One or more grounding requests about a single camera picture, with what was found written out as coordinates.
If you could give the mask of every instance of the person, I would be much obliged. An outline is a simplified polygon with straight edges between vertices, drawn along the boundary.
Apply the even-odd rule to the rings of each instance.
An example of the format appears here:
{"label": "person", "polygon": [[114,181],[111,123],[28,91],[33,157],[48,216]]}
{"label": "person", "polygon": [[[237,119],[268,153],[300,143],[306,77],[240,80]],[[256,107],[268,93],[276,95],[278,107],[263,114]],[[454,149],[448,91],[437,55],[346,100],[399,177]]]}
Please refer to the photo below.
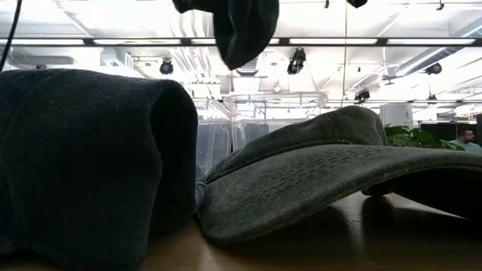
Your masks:
{"label": "person", "polygon": [[457,139],[450,143],[462,147],[464,150],[476,154],[482,154],[482,148],[479,144],[472,143],[475,139],[475,134],[469,129],[460,129],[457,131]]}

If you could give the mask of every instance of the wooden table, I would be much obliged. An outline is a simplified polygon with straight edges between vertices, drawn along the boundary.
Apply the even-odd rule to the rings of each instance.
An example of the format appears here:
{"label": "wooden table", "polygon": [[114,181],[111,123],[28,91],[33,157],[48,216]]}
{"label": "wooden table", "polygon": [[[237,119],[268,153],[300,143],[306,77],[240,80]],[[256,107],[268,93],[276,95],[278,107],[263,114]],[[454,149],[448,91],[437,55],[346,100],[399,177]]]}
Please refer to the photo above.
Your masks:
{"label": "wooden table", "polygon": [[[152,238],[143,270],[482,270],[480,228],[396,195],[360,193],[293,227],[242,244],[207,242],[191,221]],[[0,271],[59,270],[35,255]]]}

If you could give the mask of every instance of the ceiling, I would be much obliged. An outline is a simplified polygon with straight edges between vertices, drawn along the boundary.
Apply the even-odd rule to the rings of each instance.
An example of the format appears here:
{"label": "ceiling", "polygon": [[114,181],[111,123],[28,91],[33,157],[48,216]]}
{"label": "ceiling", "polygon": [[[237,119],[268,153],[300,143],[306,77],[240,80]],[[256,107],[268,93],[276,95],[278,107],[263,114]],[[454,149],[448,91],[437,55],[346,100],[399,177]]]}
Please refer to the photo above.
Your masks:
{"label": "ceiling", "polygon": [[[17,38],[154,38],[212,37],[212,15],[201,11],[179,14],[171,0],[24,0]],[[364,7],[343,0],[281,0],[275,37],[390,37],[459,38],[467,29],[482,26],[482,0],[452,0],[438,11],[439,1],[369,0]],[[15,0],[0,0],[0,38],[8,36]],[[170,78],[185,84],[194,96],[221,98],[245,93],[326,92],[330,100],[353,99],[369,89],[372,99],[477,99],[482,90],[482,48],[464,48],[441,57],[443,71],[426,75],[420,70],[388,84],[384,75],[397,67],[434,53],[428,47],[305,47],[307,61],[298,75],[288,75],[293,47],[268,47],[254,62],[258,78],[239,80],[214,47],[14,47],[10,64],[16,69],[83,68],[112,73]],[[133,65],[128,59],[132,57]],[[162,75],[164,58],[172,59],[174,73]],[[452,107],[432,106],[422,111],[443,113]]]}

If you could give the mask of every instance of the green plant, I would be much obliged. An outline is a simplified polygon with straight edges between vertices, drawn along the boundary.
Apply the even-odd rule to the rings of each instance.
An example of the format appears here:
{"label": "green plant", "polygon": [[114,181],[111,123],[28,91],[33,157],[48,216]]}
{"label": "green plant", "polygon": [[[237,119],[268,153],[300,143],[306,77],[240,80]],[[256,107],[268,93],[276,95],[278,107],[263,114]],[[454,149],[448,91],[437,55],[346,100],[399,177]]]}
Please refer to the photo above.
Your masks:
{"label": "green plant", "polygon": [[462,147],[446,140],[436,142],[430,132],[418,128],[410,130],[406,126],[385,126],[385,134],[390,146],[464,151]]}

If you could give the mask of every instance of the green cap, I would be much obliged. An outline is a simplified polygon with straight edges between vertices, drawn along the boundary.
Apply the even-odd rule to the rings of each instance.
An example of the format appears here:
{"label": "green cap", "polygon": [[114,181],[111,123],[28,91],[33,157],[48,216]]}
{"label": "green cap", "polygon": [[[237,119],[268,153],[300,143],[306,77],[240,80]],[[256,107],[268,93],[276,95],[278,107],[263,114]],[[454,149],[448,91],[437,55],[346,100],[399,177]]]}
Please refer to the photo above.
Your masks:
{"label": "green cap", "polygon": [[349,106],[278,129],[222,160],[206,176],[200,224],[214,242],[242,242],[376,184],[477,219],[482,205],[469,194],[480,191],[481,178],[482,156],[389,147],[378,116]]}

